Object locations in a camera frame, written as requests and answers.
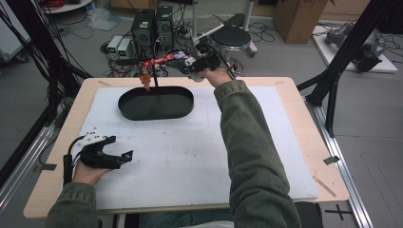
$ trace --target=power supply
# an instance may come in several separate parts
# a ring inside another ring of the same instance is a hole
[[[158,37],[160,37],[160,48],[162,48],[164,51],[167,51],[174,47],[172,7],[158,7],[156,21]]]
[[[111,60],[119,59],[118,47],[123,38],[124,37],[121,35],[115,35],[112,41],[110,41],[109,45],[107,45],[107,52],[109,53],[108,54],[109,59]]]
[[[134,51],[131,40],[124,38],[118,47],[119,59],[133,59]]]

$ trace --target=white paper sheet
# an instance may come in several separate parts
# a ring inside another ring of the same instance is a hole
[[[100,88],[81,135],[97,127],[117,141],[104,152],[134,150],[133,161],[96,184],[98,209],[150,208],[228,203],[230,179],[220,131],[221,112],[212,87],[190,87],[192,112],[180,119],[135,122],[118,108],[130,88]],[[317,198],[312,175],[275,87],[250,87],[259,100],[295,200]]]

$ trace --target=wooden table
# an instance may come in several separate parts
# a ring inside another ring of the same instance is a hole
[[[316,202],[347,200],[348,190],[334,164],[326,165],[323,160],[330,157],[317,127],[302,101],[293,80],[286,77],[245,77],[249,86],[275,86],[283,102],[283,107],[294,129],[297,142],[308,163],[319,197]],[[209,86],[207,80],[194,83],[187,78],[160,78],[160,86]],[[58,164],[54,171],[44,170],[29,198],[24,215],[27,218],[44,218],[57,200],[63,178],[62,158],[68,147],[78,136],[90,110],[99,87],[142,86],[136,78],[96,78],[87,79],[72,106],[59,137],[53,146],[47,163]]]

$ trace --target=aluminum frame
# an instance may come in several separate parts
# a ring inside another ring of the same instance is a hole
[[[55,125],[54,123],[48,127],[43,127],[41,132],[38,134],[29,150],[23,157],[23,159],[18,163],[17,167],[11,173],[6,183],[0,189],[0,214],[6,209],[10,200],[17,192],[21,183],[24,181],[28,172],[31,171],[32,166],[37,161],[41,151],[47,146],[48,141],[54,133]]]
[[[343,154],[340,151],[340,147],[338,147],[336,138],[333,138],[326,129],[326,114],[324,113],[323,108],[313,106],[311,104],[308,105],[311,106],[315,113],[318,122],[318,128],[320,130],[320,133],[322,134],[323,141],[325,141],[326,146],[329,149],[329,153],[332,156],[338,156],[340,158],[340,161],[336,162],[336,167],[340,172],[340,175],[343,178],[347,189],[349,190],[349,203],[352,207],[357,225],[360,228],[374,228],[370,216],[368,215],[367,209],[364,206],[364,202],[359,196],[354,180],[350,174],[349,168],[347,167],[347,163],[345,162]]]

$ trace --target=black stool seat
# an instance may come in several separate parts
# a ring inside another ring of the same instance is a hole
[[[250,34],[238,27],[224,26],[210,35],[210,41],[223,49],[246,49],[251,43]]]

